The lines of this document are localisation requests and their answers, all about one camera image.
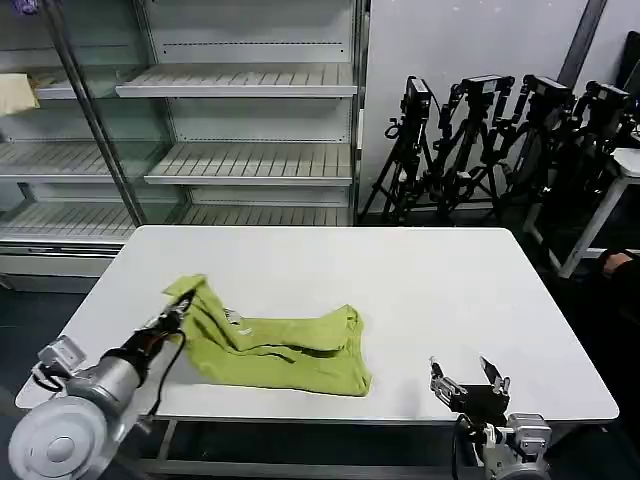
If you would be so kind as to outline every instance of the white wall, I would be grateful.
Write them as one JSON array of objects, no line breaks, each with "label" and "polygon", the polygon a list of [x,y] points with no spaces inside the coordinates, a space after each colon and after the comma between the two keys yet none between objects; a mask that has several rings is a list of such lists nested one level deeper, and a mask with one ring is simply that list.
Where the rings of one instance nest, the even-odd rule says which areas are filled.
[{"label": "white wall", "polygon": [[631,30],[640,31],[640,2],[609,0],[578,77],[577,95],[584,92],[585,85],[591,80],[615,82],[624,43]]},{"label": "white wall", "polygon": [[[586,3],[372,0],[359,207],[393,145],[384,130],[389,117],[400,116],[407,76],[423,77],[443,103],[451,84],[463,78],[512,75],[516,85],[506,112],[510,114],[525,74],[557,77]],[[464,107],[463,102],[454,128],[466,116]],[[428,131],[433,142],[440,138],[435,108],[431,115]]]}]

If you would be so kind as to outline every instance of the person's hand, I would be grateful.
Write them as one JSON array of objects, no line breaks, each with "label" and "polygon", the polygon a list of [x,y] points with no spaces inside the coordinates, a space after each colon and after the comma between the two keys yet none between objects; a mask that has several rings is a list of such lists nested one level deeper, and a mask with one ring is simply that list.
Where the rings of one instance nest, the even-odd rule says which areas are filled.
[{"label": "person's hand", "polygon": [[604,268],[602,269],[602,273],[607,276],[613,275],[613,272],[616,271],[623,263],[630,262],[632,258],[625,253],[616,253],[614,255],[609,255],[607,261],[604,264]]}]

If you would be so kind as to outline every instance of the white table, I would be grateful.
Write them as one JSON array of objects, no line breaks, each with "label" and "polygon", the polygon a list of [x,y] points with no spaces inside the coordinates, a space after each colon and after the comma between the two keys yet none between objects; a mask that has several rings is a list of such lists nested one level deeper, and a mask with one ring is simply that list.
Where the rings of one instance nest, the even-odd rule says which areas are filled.
[{"label": "white table", "polygon": [[[168,377],[160,416],[449,422],[454,414],[429,390],[431,355],[453,379],[485,383],[478,360],[484,355],[512,379],[509,412],[572,423],[618,415],[571,328],[502,229],[146,226],[62,333],[87,353],[86,365],[94,364],[158,314],[165,287],[194,273],[207,274],[223,301],[247,316],[319,316],[352,304],[365,322],[373,383],[365,398],[218,386],[183,358]],[[155,389],[149,382],[137,401],[152,403]],[[16,404],[33,408],[47,396],[28,381]]]},{"label": "white table", "polygon": [[[582,235],[580,235],[580,238],[573,246],[567,259],[561,262],[552,251],[549,251],[551,263],[558,271],[558,275],[563,278],[569,278],[583,258],[597,258],[605,251],[604,248],[591,247],[593,240],[600,232],[600,229],[602,229],[611,212],[613,212],[613,209],[620,201],[627,187],[629,185],[640,184],[640,150],[635,148],[618,148],[613,153],[613,159],[617,164],[618,175],[609,187],[609,190],[607,190],[607,194],[600,202],[598,209],[593,214],[593,217],[591,217]],[[543,243],[544,238],[535,226],[535,222],[538,219],[541,208],[542,204],[534,205],[524,225],[524,230],[531,233],[539,244]],[[634,253],[640,253],[640,250],[630,250]]]}]

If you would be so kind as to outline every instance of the metal cylinder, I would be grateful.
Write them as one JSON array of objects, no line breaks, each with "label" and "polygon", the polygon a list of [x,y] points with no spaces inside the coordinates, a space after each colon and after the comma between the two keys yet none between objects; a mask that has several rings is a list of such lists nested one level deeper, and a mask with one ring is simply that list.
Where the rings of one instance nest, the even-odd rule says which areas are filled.
[{"label": "metal cylinder", "polygon": [[117,357],[104,357],[100,362],[75,375],[67,382],[70,396],[95,403],[106,415],[122,413],[140,385],[135,368]]}]

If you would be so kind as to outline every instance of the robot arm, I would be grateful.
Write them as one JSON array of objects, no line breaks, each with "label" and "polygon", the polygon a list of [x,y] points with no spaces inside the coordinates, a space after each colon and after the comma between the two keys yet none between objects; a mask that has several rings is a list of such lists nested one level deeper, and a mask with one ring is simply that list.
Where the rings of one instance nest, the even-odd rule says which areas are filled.
[{"label": "robot arm", "polygon": [[[488,480],[548,479],[543,455],[551,429],[537,414],[512,413],[505,418],[509,377],[503,379],[485,358],[480,361],[490,383],[459,385],[445,377],[431,357],[431,390],[452,412],[460,413],[455,436],[473,444]],[[452,470],[457,480],[455,457]]]},{"label": "robot arm", "polygon": [[21,479],[97,478],[108,466],[120,443],[135,424],[139,408],[132,406],[135,391],[148,377],[149,367],[175,334],[182,343],[160,381],[184,345],[180,325],[194,298],[187,292],[149,325],[137,330],[121,347],[106,352],[97,365],[77,370],[84,353],[66,336],[39,354],[34,381],[53,393],[63,393],[39,405],[18,424],[9,443],[9,461]]}]

